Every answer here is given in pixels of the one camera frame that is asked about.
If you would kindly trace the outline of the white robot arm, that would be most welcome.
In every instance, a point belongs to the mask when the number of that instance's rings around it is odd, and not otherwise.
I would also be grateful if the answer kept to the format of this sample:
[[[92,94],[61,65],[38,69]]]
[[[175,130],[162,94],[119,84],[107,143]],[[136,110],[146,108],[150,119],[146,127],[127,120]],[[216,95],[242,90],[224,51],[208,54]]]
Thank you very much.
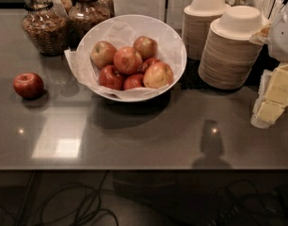
[[[258,128],[269,128],[288,106],[288,2],[278,12],[264,40],[268,54],[280,62],[273,71],[264,70],[250,122]]]

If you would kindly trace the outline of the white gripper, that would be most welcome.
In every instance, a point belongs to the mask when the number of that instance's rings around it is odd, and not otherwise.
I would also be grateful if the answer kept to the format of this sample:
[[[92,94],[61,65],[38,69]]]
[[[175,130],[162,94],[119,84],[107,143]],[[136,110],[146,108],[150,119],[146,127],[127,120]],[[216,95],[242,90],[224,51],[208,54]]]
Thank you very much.
[[[255,32],[249,41],[253,44],[268,44],[270,25]],[[282,63],[273,72],[264,70],[258,89],[258,98],[252,109],[250,123],[267,129],[288,106],[288,63]]]

